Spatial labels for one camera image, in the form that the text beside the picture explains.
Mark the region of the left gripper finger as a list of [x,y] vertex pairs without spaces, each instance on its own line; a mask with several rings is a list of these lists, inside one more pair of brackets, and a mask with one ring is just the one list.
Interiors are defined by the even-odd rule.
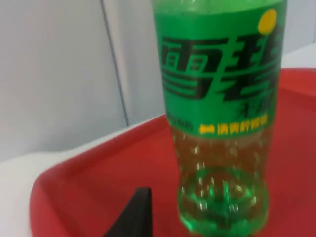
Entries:
[[152,190],[139,187],[104,234],[105,237],[152,237]]

